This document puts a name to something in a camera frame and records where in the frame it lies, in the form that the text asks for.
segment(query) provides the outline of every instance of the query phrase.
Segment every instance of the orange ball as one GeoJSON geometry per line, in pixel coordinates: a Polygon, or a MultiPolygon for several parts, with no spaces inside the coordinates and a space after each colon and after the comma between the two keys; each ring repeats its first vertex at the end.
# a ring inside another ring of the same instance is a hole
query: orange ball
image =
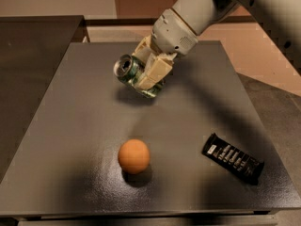
{"type": "Polygon", "coordinates": [[[130,174],[138,174],[145,170],[150,163],[148,146],[139,139],[130,139],[119,149],[119,164],[130,174]]]}

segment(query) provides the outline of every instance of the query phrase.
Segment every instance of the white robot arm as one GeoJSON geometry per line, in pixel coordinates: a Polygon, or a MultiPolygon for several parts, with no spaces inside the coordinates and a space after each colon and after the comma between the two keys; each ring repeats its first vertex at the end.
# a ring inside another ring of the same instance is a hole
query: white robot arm
{"type": "Polygon", "coordinates": [[[115,64],[115,75],[145,96],[154,97],[162,79],[172,70],[173,59],[187,55],[198,43],[198,36],[237,4],[250,12],[301,73],[301,0],[178,0],[164,11],[151,35],[139,43],[132,56],[115,64]],[[135,64],[142,66],[137,66],[139,73],[129,79],[135,64]]]}

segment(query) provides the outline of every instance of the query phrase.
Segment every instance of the ball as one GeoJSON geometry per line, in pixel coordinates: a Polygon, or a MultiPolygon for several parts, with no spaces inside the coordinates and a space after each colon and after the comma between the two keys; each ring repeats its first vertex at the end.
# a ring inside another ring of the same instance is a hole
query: ball
{"type": "Polygon", "coordinates": [[[139,139],[130,139],[119,149],[119,164],[129,174],[138,174],[145,170],[150,159],[148,146],[139,139]]]}

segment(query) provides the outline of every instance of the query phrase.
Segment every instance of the table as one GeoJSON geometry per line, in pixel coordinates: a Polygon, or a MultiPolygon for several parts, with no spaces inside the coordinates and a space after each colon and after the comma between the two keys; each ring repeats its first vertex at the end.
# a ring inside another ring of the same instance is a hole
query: table
{"type": "Polygon", "coordinates": [[[218,41],[176,64],[155,100],[113,75],[135,43],[71,44],[0,185],[0,215],[175,216],[294,209],[301,200],[218,41]],[[250,186],[200,152],[216,132],[265,167],[250,186]],[[122,173],[143,139],[150,166],[122,173]]]}

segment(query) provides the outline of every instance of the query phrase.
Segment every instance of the gray tabletop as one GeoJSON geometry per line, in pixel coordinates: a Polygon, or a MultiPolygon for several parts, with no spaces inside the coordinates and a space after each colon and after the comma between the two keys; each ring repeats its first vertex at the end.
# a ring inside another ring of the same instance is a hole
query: gray tabletop
{"type": "Polygon", "coordinates": [[[0,17],[0,183],[83,16],[0,17]]]}
{"type": "Polygon", "coordinates": [[[218,41],[176,63],[145,99],[113,75],[135,43],[72,44],[0,185],[0,215],[183,214],[301,206],[277,152],[218,41]],[[265,162],[250,186],[200,152],[216,132],[265,162]],[[122,173],[129,138],[150,147],[150,166],[122,173]]]}

